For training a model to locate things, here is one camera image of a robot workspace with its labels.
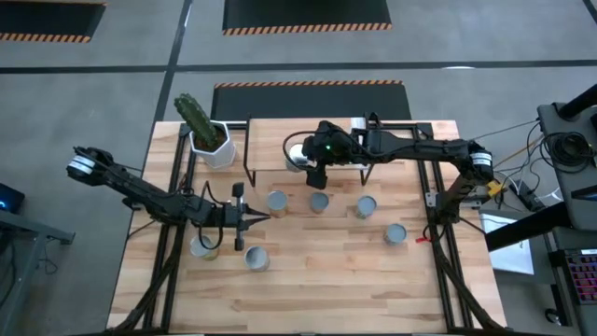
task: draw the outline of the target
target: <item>white hexagonal pot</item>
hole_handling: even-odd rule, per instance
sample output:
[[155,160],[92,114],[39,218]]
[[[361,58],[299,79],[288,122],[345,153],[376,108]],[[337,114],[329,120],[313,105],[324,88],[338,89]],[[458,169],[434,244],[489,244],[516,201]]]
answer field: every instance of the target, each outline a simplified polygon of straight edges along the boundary
[[191,150],[202,157],[207,165],[213,169],[223,169],[231,166],[234,163],[234,157],[236,156],[236,146],[234,146],[234,142],[230,137],[230,132],[226,123],[212,120],[212,124],[226,133],[226,142],[214,152],[202,151],[195,148],[195,134],[190,132],[188,134],[190,138],[190,146]]

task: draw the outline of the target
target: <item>green plant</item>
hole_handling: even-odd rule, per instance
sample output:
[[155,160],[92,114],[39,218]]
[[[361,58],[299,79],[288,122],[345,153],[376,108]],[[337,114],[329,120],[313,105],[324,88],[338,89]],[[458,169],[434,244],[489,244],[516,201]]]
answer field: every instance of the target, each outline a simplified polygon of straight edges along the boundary
[[195,144],[205,151],[215,151],[222,144],[217,130],[197,100],[188,93],[174,99],[174,106],[195,134]]

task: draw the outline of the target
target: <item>wooden tabletop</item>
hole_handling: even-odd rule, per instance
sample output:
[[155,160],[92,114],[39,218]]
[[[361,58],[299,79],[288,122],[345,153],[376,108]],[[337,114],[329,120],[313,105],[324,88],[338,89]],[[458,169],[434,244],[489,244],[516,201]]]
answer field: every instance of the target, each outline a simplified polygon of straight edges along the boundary
[[[317,124],[315,119],[285,122],[293,127],[272,131],[271,139],[278,142],[272,147],[280,148],[283,134],[314,130]],[[437,139],[458,138],[454,121],[428,122]],[[144,179],[163,189],[170,180],[179,126],[178,122],[159,122],[152,136]],[[427,222],[416,161],[377,165],[364,187],[358,172],[334,171],[325,190],[330,206],[316,215],[308,205],[315,189],[305,185],[305,174],[257,172],[257,185],[252,189],[243,170],[244,131],[232,131],[232,137],[238,153],[234,164],[214,172],[198,159],[194,189],[201,190],[209,180],[215,197],[226,201],[231,199],[232,184],[243,181],[245,200],[264,212],[268,193],[281,190],[289,196],[289,214],[256,224],[245,234],[245,250],[259,245],[271,256],[271,266],[264,273],[245,268],[243,252],[233,249],[234,231],[225,232],[216,260],[193,257],[189,243],[197,231],[187,226],[170,332],[446,331],[431,246],[415,243]],[[450,164],[440,166],[449,186],[458,172]],[[431,175],[430,164],[427,170]],[[363,195],[374,197],[379,205],[367,220],[354,216],[356,201]],[[479,224],[477,212],[463,212],[463,216]],[[131,230],[148,221],[147,214],[135,214]],[[389,247],[382,240],[392,223],[407,228],[407,241],[400,246]],[[466,284],[492,318],[505,325],[483,236],[466,225],[455,225],[454,230]],[[205,232],[216,239],[216,231]],[[159,233],[159,225],[150,226],[127,243],[108,327],[120,323],[147,289]],[[450,289],[454,312],[459,315],[456,292]],[[157,320],[164,293],[165,286],[158,297]]]

